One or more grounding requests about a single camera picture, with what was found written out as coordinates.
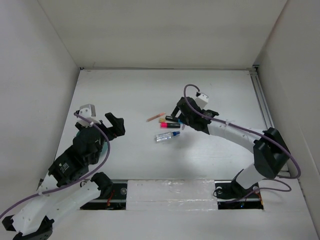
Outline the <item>orange highlighter pen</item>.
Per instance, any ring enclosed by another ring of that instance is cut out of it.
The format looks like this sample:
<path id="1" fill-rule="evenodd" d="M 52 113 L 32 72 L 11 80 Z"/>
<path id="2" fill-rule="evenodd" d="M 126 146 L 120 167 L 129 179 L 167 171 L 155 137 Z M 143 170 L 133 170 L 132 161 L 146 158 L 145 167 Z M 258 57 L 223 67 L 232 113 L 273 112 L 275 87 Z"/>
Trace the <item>orange highlighter pen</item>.
<path id="1" fill-rule="evenodd" d="M 152 116 L 152 117 L 148 118 L 148 119 L 146 120 L 146 122 L 153 121 L 153 120 L 155 120 L 155 119 L 157 119 L 157 118 L 160 118 L 160 117 L 164 116 L 165 114 L 166 114 L 166 112 L 161 112 L 161 113 L 159 113 L 159 114 L 157 114 L 157 115 L 155 115 L 155 116 Z"/>

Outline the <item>teal plastic cup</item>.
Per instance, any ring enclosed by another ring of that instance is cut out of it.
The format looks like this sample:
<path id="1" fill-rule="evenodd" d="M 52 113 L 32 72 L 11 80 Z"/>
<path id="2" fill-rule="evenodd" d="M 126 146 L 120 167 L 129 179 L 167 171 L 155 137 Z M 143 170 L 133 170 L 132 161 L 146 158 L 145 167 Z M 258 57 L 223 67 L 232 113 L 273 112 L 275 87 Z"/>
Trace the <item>teal plastic cup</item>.
<path id="1" fill-rule="evenodd" d="M 73 139 L 73 147 L 82 157 L 100 155 L 106 145 L 106 139 L 95 128 L 86 128 L 80 131 Z"/>

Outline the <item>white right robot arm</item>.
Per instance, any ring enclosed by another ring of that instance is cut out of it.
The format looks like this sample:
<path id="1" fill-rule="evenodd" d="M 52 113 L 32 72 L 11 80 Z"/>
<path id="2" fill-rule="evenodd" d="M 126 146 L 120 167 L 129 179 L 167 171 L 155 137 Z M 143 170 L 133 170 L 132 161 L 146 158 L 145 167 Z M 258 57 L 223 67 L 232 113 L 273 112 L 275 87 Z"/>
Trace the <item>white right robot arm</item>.
<path id="1" fill-rule="evenodd" d="M 280 178 L 281 169 L 291 158 L 280 132 L 272 127 L 252 130 L 235 126 L 218 119 L 218 112 L 205 110 L 206 104 L 207 101 L 201 101 L 199 97 L 181 97 L 171 117 L 198 132 L 235 143 L 253 154 L 253 162 L 248 167 L 241 169 L 227 184 L 216 187 L 216 196 L 223 200 L 240 200 L 251 195 L 260 181 Z"/>

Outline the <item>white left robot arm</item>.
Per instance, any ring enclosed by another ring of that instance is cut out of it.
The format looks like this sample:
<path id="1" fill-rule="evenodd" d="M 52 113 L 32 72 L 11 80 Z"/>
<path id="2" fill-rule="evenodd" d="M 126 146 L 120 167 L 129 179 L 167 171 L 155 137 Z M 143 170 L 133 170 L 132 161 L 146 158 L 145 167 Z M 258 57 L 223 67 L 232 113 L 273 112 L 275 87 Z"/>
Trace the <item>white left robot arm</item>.
<path id="1" fill-rule="evenodd" d="M 106 163 L 109 153 L 101 160 L 103 149 L 110 149 L 110 142 L 126 132 L 124 119 L 112 113 L 105 114 L 111 123 L 106 127 L 95 114 L 85 115 L 78 110 L 77 135 L 58 156 L 38 186 L 36 193 L 11 207 L 27 202 L 20 212 L 8 215 L 5 210 L 0 218 L 6 231 L 15 232 L 16 240 L 46 240 L 59 221 L 96 198 L 108 198 L 113 194 L 113 182 L 98 170 Z"/>

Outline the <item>black blue yellow marker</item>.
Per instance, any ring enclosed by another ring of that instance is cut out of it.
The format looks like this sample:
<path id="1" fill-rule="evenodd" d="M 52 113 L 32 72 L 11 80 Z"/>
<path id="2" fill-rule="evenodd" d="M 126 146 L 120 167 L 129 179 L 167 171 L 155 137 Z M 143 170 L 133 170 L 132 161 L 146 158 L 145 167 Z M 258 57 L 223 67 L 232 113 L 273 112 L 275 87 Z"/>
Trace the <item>black blue yellow marker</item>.
<path id="1" fill-rule="evenodd" d="M 166 115 L 164 118 L 161 117 L 158 120 L 159 123 L 164 123 L 165 121 L 182 124 L 182 122 L 179 120 L 179 118 L 173 117 L 173 116 L 170 116 L 170 115 Z"/>

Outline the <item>black pink marker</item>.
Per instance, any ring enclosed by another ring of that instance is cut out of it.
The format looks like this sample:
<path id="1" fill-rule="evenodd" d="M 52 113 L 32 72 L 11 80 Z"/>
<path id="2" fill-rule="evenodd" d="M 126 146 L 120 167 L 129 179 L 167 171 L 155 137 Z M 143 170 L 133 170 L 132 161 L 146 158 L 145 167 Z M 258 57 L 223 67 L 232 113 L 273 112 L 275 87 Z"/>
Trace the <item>black pink marker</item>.
<path id="1" fill-rule="evenodd" d="M 165 128 L 165 129 L 180 129 L 181 124 L 180 123 L 161 122 L 160 127 Z"/>

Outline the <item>clear blue-tipped pen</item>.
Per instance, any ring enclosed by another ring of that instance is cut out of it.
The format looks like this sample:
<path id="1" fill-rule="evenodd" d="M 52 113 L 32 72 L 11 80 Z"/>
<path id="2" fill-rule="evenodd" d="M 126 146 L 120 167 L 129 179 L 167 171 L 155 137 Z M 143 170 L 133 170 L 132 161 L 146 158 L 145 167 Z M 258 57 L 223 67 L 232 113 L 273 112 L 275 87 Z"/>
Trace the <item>clear blue-tipped pen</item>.
<path id="1" fill-rule="evenodd" d="M 164 141 L 168 141 L 172 138 L 175 138 L 177 136 L 180 135 L 180 131 L 170 131 L 170 132 L 166 132 L 166 133 L 162 133 L 162 134 L 158 134 L 155 136 L 155 142 L 156 143 L 161 143 Z"/>

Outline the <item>aluminium rail right edge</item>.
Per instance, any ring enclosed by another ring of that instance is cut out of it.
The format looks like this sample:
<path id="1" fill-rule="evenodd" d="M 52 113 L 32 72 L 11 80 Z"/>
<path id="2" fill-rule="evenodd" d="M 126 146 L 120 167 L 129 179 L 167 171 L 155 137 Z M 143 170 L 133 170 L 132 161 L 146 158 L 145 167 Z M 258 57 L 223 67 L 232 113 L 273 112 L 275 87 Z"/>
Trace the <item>aluminium rail right edge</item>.
<path id="1" fill-rule="evenodd" d="M 263 92 L 263 88 L 259 79 L 258 74 L 258 65 L 253 65 L 251 68 L 248 69 L 249 75 L 251 78 L 251 82 L 255 91 L 255 95 L 258 101 L 258 105 L 261 111 L 262 118 L 264 120 L 264 124 L 267 128 L 272 127 L 274 128 L 274 122 L 267 104 L 267 100 L 265 94 Z"/>

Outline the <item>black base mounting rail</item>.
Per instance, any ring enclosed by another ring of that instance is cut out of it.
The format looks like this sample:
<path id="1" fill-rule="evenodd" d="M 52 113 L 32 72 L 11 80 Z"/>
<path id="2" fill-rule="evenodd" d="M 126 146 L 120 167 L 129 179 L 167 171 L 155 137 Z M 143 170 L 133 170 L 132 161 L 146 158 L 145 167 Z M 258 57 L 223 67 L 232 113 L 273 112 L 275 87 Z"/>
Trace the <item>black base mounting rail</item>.
<path id="1" fill-rule="evenodd" d="M 119 180 L 106 197 L 98 197 L 81 210 L 128 211 L 216 211 L 263 210 L 260 194 L 233 202 L 220 199 L 227 181 L 198 180 Z"/>

